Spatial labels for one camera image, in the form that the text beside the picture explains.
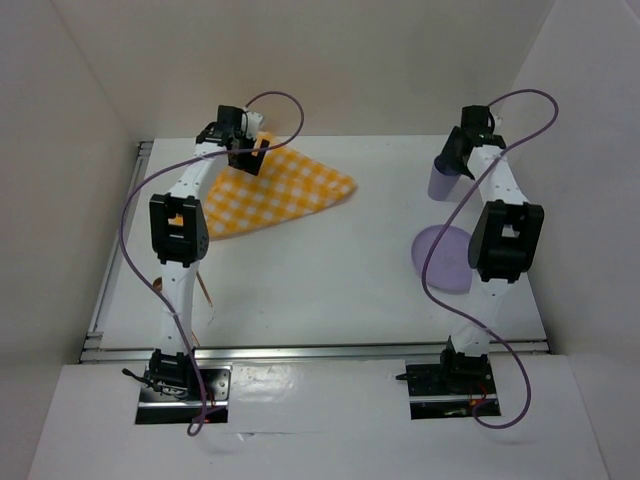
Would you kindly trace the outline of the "lilac plastic cup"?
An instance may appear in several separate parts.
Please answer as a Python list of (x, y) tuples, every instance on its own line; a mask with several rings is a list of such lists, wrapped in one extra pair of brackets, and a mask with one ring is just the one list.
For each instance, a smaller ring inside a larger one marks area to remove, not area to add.
[(456, 185), (461, 174), (457, 172), (443, 154), (438, 155), (433, 162), (428, 195), (434, 201), (444, 201)]

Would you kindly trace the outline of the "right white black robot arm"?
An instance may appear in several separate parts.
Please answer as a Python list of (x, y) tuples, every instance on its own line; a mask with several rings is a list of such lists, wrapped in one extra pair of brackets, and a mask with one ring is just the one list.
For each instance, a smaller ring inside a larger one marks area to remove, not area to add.
[(490, 108), (481, 105), (462, 109), (460, 124), (449, 134), (435, 158), (429, 195), (444, 200), (461, 176), (479, 180), (483, 210), (467, 248), (473, 271), (470, 290), (472, 315), (484, 324), (465, 325), (453, 333), (446, 351), (453, 358), (440, 363), (436, 379), (448, 392), (460, 391), (471, 379), (465, 361), (484, 362), (489, 353), (487, 328), (497, 324), (503, 297), (534, 259), (544, 210), (521, 192), (507, 160), (506, 143), (495, 133)]

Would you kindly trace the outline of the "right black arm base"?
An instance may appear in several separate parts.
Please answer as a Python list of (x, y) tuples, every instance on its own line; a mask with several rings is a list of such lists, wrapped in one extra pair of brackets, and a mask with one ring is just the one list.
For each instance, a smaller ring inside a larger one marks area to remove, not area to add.
[(501, 415), (488, 357), (466, 358), (445, 349), (437, 363), (407, 363), (395, 380), (404, 382), (412, 420)]

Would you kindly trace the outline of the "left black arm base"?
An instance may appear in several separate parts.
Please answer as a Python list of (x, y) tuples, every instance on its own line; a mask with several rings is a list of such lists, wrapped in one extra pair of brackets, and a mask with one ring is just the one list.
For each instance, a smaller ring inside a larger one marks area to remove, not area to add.
[[(128, 368), (122, 374), (138, 382), (137, 425), (189, 424), (201, 413), (203, 402), (193, 365), (186, 354), (167, 355), (156, 349), (143, 374)], [(230, 366), (200, 369), (206, 400), (205, 424), (228, 421)]]

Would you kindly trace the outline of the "yellow white checkered cloth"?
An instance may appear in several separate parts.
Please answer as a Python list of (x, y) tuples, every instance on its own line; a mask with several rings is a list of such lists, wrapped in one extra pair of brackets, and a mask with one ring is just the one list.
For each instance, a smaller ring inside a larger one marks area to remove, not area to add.
[(203, 202), (209, 237), (237, 236), (315, 214), (356, 188), (351, 176), (281, 147), (265, 154), (256, 176), (231, 167), (218, 174)]

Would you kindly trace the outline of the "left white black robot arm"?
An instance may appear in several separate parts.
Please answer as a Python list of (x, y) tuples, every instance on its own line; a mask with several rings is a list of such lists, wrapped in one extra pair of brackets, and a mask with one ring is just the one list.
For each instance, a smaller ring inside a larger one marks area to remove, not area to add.
[(171, 304), (162, 313), (158, 348), (165, 355), (185, 354), (194, 346), (192, 309), (197, 269), (209, 248), (203, 202), (227, 166), (257, 175), (269, 145), (258, 138), (264, 116), (246, 108), (221, 105), (217, 119), (196, 137), (199, 159), (165, 194), (149, 202), (152, 248), (161, 264), (162, 294)]

